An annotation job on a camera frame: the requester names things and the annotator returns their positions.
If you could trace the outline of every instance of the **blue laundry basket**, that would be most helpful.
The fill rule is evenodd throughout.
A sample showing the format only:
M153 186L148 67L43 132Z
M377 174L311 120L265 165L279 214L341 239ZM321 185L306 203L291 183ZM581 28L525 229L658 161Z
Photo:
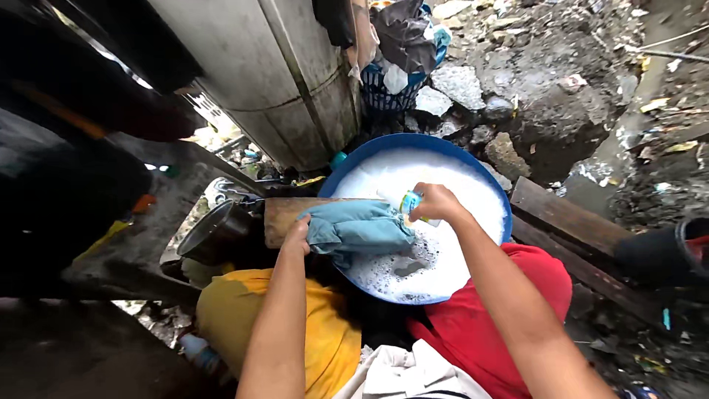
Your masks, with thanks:
M421 11L428 15L431 14L431 8L424 3L421 6ZM448 46L441 45L436 48L436 68L448 50ZM367 108L377 111L403 111L404 109L413 108L416 104L416 94L426 82L426 74L424 72L414 72L408 76L408 85L404 87L398 94L391 94L384 86L384 73L381 72L381 67L371 62L360 73L362 78L362 98Z

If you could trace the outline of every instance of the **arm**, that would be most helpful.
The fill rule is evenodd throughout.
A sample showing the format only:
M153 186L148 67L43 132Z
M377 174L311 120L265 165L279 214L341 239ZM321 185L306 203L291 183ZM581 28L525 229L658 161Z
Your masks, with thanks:
M310 215L288 232L246 349L236 399L305 395L306 272Z
M442 185L419 183L410 219L443 219L458 235L470 276L535 399L616 398L589 366L542 294Z

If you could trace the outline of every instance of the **hand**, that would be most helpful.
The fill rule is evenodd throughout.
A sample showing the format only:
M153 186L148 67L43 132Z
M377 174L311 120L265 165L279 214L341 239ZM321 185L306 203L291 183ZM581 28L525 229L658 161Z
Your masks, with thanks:
M283 245L281 245L281 252L283 251L294 251L295 253L302 253L303 256L310 253L310 246L306 241L308 237L308 223L310 223L310 214L307 214L300 220L296 220L288 230L286 238L283 240Z
M421 195L421 203L408 215L410 220L442 219L448 223L464 215L470 215L458 202L455 195L444 185L418 183L413 191Z

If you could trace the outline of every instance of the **yellow shirt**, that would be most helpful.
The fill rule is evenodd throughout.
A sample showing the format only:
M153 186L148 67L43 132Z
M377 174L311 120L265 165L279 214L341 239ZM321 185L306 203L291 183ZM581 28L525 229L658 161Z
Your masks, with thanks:
M199 335L236 378L272 272L237 270L215 277L197 302ZM341 294L306 280L306 399L331 398L355 374L362 333L337 314L343 300Z

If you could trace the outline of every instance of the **forearm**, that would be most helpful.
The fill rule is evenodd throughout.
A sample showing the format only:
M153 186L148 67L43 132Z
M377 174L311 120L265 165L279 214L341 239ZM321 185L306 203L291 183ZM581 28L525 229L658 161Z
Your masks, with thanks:
M467 212L452 226L470 275L532 396L614 397L564 331L551 305Z
M237 399L303 397L305 285L302 253L281 251L252 329Z

